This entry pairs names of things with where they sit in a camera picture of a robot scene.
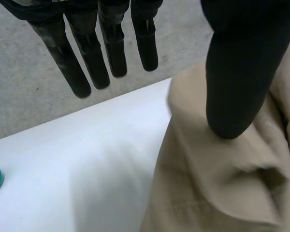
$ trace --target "crumpled cloth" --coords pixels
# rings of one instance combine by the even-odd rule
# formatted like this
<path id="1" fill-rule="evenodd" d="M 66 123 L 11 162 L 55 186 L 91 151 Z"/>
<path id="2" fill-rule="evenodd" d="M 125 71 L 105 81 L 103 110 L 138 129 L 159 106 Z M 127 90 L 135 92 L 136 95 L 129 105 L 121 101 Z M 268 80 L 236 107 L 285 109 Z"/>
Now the crumpled cloth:
<path id="1" fill-rule="evenodd" d="M 171 82 L 172 112 L 140 232 L 290 232 L 290 44 L 265 102 L 234 140 L 205 115 L 205 62 Z"/>

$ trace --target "white table surface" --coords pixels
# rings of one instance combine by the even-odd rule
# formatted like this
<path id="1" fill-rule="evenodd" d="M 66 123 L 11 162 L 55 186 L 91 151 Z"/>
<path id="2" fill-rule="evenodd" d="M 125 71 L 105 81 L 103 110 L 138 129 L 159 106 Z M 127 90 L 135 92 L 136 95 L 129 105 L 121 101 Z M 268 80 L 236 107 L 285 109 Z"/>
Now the white table surface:
<path id="1" fill-rule="evenodd" d="M 170 79 L 0 140 L 0 232 L 137 232 Z"/>

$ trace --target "beige fabric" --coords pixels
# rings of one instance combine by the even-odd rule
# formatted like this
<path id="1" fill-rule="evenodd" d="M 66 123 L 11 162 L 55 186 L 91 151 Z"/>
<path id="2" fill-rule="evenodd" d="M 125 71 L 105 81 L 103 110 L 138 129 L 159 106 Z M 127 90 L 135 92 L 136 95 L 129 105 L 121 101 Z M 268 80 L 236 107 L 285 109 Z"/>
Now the beige fabric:
<path id="1" fill-rule="evenodd" d="M 290 45 L 237 139 L 219 139 L 207 125 L 204 62 L 172 80 L 168 101 L 172 118 L 140 231 L 290 232 Z"/>

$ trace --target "black robotic finger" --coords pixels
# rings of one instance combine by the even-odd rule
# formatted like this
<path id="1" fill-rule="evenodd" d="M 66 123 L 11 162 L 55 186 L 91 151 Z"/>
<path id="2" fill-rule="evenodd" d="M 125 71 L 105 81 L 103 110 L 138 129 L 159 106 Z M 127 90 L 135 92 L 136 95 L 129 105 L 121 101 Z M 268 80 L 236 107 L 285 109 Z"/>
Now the black robotic finger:
<path id="1" fill-rule="evenodd" d="M 121 22 L 128 8 L 129 0 L 99 1 L 99 23 L 107 58 L 114 77 L 123 77 L 127 74 L 124 33 L 121 29 Z"/>
<path id="2" fill-rule="evenodd" d="M 47 23 L 29 23 L 42 38 L 73 93 L 79 98 L 88 97 L 91 88 L 67 39 L 63 16 Z"/>
<path id="3" fill-rule="evenodd" d="M 153 18 L 163 0 L 131 0 L 131 17 L 135 31 L 137 47 L 143 68 L 150 72 L 158 67 L 158 54 Z"/>
<path id="4" fill-rule="evenodd" d="M 207 121 L 233 139 L 253 122 L 290 42 L 290 0 L 202 0 L 214 35 L 206 60 Z"/>
<path id="5" fill-rule="evenodd" d="M 66 13 L 66 17 L 94 86 L 103 89 L 110 85 L 110 78 L 95 32 L 97 13 L 98 3 L 96 9 L 85 13 Z"/>

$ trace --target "gray concrete floor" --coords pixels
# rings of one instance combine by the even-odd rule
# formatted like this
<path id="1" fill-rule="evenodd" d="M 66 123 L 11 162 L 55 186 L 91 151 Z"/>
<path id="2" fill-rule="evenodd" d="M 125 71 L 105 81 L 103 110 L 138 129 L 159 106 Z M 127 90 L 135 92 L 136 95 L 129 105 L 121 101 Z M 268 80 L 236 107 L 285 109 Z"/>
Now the gray concrete floor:
<path id="1" fill-rule="evenodd" d="M 105 90 L 97 91 L 92 86 L 92 95 L 80 100 L 28 23 L 0 5 L 0 138 L 173 77 L 206 55 L 212 31 L 198 0 L 165 0 L 155 24 L 158 69 L 151 73 L 143 70 L 128 11 L 122 23 L 127 76 L 111 77 L 111 85 Z M 102 44 L 99 26 L 97 34 Z M 67 35 L 88 77 L 69 27 Z"/>

